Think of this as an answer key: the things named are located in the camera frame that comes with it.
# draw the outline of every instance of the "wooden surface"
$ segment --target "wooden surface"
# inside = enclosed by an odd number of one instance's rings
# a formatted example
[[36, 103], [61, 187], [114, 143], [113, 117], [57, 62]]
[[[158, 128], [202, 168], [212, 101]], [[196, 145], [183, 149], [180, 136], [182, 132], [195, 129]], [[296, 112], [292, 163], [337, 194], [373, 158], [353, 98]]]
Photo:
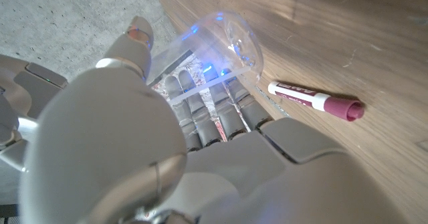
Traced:
[[[428, 152], [421, 148], [428, 145], [428, 0], [160, 2], [180, 32], [210, 12], [238, 12], [263, 51], [257, 86], [292, 118], [347, 147], [411, 223], [428, 221]], [[272, 96], [274, 80], [356, 96], [366, 114], [349, 123]]]

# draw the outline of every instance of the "marker cap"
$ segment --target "marker cap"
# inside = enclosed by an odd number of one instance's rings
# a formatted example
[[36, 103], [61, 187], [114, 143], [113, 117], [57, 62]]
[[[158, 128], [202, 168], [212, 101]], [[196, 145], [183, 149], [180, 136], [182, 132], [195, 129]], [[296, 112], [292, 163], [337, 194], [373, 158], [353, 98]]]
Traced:
[[354, 121], [364, 114], [364, 108], [358, 100], [345, 100], [335, 97], [329, 97], [325, 101], [324, 110], [347, 121]]

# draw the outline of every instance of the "white robotic hand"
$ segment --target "white robotic hand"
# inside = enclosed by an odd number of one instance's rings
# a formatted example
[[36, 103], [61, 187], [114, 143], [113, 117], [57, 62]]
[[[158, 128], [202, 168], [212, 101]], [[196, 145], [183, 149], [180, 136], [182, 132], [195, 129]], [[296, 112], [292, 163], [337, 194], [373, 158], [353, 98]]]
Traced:
[[[107, 68], [83, 73], [43, 111], [25, 160], [24, 223], [405, 223], [339, 144], [298, 121], [273, 121], [237, 79], [224, 84], [251, 132], [224, 106], [222, 84], [210, 91], [227, 142], [198, 97], [173, 112], [143, 82], [146, 24], [134, 19], [97, 65]], [[185, 73], [176, 80], [170, 94], [194, 88]], [[199, 140], [185, 140], [187, 128]], [[141, 207], [156, 213], [139, 221]]]

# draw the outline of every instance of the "clear plastic cup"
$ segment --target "clear plastic cup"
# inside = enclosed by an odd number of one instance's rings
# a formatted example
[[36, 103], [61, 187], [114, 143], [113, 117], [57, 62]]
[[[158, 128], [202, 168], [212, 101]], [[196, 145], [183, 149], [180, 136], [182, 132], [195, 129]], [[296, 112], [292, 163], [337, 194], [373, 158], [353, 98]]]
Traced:
[[[219, 77], [206, 82], [203, 73], [211, 68]], [[197, 87], [170, 99], [164, 91], [165, 78], [177, 77], [181, 70], [189, 71]], [[173, 105], [235, 76], [255, 84], [262, 71], [263, 56], [249, 25], [236, 13], [218, 12], [200, 19], [152, 59], [147, 84]]]

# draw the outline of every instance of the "gray floor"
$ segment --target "gray floor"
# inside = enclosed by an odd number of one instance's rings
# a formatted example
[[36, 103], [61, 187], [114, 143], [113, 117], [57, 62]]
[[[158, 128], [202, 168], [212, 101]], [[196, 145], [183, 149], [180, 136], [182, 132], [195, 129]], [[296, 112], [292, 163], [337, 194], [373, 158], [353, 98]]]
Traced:
[[[135, 15], [154, 30], [156, 55], [176, 33], [158, 0], [1, 0], [0, 53], [72, 80], [93, 68]], [[17, 202], [19, 173], [0, 162], [0, 205]]]

